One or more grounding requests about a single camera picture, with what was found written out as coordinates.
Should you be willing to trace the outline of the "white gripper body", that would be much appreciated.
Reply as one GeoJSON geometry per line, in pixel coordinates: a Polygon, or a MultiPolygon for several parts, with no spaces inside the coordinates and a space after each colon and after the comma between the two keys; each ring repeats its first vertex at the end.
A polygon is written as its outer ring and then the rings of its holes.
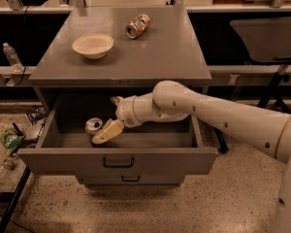
{"type": "Polygon", "coordinates": [[[116,118],[128,128],[137,127],[141,125],[141,122],[137,119],[134,112],[134,101],[136,96],[130,96],[124,98],[124,100],[116,106],[115,115],[116,118]]]}

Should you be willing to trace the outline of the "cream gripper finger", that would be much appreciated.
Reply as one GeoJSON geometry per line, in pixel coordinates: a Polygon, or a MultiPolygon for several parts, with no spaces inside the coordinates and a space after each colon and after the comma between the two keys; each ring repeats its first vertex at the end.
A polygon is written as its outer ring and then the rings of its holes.
{"type": "Polygon", "coordinates": [[[124,125],[118,120],[109,119],[106,124],[92,137],[92,143],[101,145],[119,135],[124,125]]]}
{"type": "Polygon", "coordinates": [[[118,106],[123,100],[124,98],[121,96],[112,96],[110,98],[110,101],[116,106],[118,106]]]}

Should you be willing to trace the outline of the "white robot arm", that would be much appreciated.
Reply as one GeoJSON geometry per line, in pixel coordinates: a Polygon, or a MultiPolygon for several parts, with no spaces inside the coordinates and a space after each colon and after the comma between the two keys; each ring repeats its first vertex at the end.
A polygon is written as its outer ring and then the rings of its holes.
{"type": "Polygon", "coordinates": [[[115,97],[113,102],[116,119],[92,138],[97,145],[125,127],[193,116],[284,163],[273,233],[291,233],[291,115],[207,96],[174,81],[160,82],[145,95],[115,97]]]}

